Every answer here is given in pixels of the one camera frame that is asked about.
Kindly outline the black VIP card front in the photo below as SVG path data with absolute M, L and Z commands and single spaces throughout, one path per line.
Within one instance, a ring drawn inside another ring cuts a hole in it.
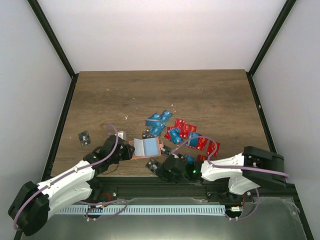
M 152 173 L 154 173 L 155 175 L 157 175 L 162 167 L 162 163 L 158 162 L 158 161 L 148 161 L 147 164 L 145 165 L 145 167 L 151 171 Z

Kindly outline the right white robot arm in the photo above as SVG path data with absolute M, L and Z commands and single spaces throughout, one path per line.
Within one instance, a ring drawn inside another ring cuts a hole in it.
M 229 202 L 253 189 L 282 190 L 289 177 L 282 155 L 253 146 L 246 146 L 243 152 L 220 160 L 190 161 L 183 155 L 170 154 L 163 163 L 150 162 L 148 166 L 156 176 L 175 184 L 228 179 L 222 195 Z

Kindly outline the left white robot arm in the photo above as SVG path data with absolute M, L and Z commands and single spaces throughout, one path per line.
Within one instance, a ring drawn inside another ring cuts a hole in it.
M 134 151 L 122 138 L 111 135 L 65 172 L 39 183 L 26 182 L 7 212 L 13 227 L 31 236 L 60 210 L 81 201 L 97 202 L 102 189 L 96 177 L 112 164 L 131 160 Z

